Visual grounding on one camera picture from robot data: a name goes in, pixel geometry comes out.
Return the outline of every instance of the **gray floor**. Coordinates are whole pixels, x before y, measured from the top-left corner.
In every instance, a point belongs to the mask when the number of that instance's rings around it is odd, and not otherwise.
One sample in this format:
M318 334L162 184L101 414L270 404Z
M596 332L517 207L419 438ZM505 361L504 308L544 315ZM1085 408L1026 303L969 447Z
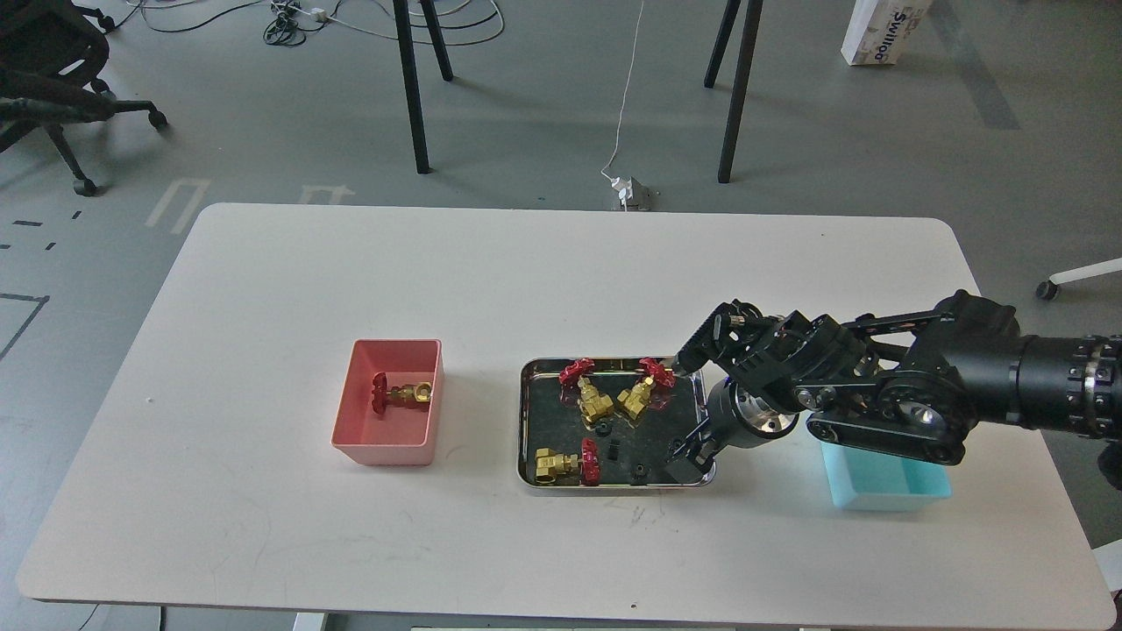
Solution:
M127 9L86 3L118 18ZM150 17L188 26L236 3ZM723 3L650 0L613 173L652 186L664 211L937 217L983 293L1017 305L1024 330L1119 332L1120 274L1073 284L1055 303L1032 290L1050 273L1122 256L1122 6L938 0L898 67L850 68L837 52L846 4L765 7L734 181L718 185L732 62L716 90L700 80ZM476 0L465 16L486 8ZM264 6L182 35L136 16L110 36L103 77L121 98L156 101L173 127L156 134L142 115L70 127L100 196L71 192L42 132L3 154L0 294L49 299L0 360L0 629L76 629L90 613L20 598L13 577L190 231L195 191L200 205L328 202L316 188L346 186L335 201L606 208L599 168L638 2L503 8L502 37L452 49L452 83L419 48L427 176L413 171L395 44L332 26L300 48L267 47ZM392 29L369 0L350 0L340 17ZM876 292L876 278L854 278L853 291ZM0 344L35 304L0 300ZM1100 446L1066 436L1049 446L1091 545L1122 537L1122 496L1094 464ZM102 606L86 629L155 621L153 607ZM168 621L173 631L284 629L292 614L172 610Z

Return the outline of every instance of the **light blue bin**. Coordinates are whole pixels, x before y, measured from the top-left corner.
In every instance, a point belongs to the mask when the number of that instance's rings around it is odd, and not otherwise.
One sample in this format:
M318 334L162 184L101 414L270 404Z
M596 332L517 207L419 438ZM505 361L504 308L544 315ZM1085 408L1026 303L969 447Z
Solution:
M822 442L834 505L849 511L914 511L950 497L941 465Z

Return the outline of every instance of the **black table leg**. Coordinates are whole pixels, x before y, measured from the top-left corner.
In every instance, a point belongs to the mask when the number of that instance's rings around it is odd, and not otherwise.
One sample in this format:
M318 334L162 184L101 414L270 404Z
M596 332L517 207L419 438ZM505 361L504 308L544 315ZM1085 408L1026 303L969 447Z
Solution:
M405 79L405 103L410 108L410 131L413 134L413 155L417 173L431 173L429 147L424 139L424 116L421 113L421 89L417 86L416 57L413 55L413 34L410 26L407 0L394 0L394 21L397 22L397 48L402 54L402 76Z
M728 0L725 4L725 17L720 19L720 29L717 31L717 40L712 44L712 55L709 55L709 70L705 73L705 86L712 88L717 82L717 71L720 70L720 61L725 57L725 47L728 46L728 37L733 34L733 22L736 21L736 12L741 10L741 0Z
M444 81L451 81L452 63L448 61L448 48L444 47L444 34L440 30L440 18L436 17L436 9L432 6L432 0L420 1L421 11L424 12L424 24L429 27L429 37L432 39L432 47L436 51L440 75L444 77Z
M720 165L717 167L717 182L721 184L727 184L733 173L733 154L736 153L736 138L741 134L741 116L744 113L744 98L748 92L748 73L752 72L752 56L756 49L756 31L760 30L760 13L763 8L764 0L748 0L741 55L736 60L736 77L733 80L733 101L728 106L728 122L725 125L725 144L720 148Z

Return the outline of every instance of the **stainless steel tray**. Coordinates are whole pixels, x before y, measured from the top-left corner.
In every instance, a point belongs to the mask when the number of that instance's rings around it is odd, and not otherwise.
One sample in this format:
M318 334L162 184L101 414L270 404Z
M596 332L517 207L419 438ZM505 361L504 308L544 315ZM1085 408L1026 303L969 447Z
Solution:
M627 423L622 412L608 417L610 433L599 436L585 428L576 401L562 397L558 375L578 358L550 357L533 359L522 368L518 422L518 477L526 484L542 490L643 490L690 487L708 484L716 467L698 478L678 482L664 470L674 441L684 438L706 419L705 387L701 373L679 377L669 393L665 406L649 409L636 428ZM613 401L619 392L635 385L642 374L641 357L594 357L596 367L589 376L592 384ZM577 476L559 478L553 484L534 479L534 452L549 447L560 454L580 454L583 438L596 441L600 458L600 484L582 486ZM611 441L618 441L615 459L609 456Z

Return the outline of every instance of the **black robotic arm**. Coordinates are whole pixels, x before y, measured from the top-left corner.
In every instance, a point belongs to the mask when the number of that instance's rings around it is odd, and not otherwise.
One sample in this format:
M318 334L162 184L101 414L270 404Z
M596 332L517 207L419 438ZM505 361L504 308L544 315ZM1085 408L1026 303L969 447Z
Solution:
M819 440L941 465L962 461L980 421L1105 439L1100 468L1122 488L1122 336L1021 336L1013 316L965 291L930 311L844 324L723 303L673 359L679 374L712 362L728 378L668 469L696 477L725 447L782 438L809 411ZM910 346L874 339L900 332Z

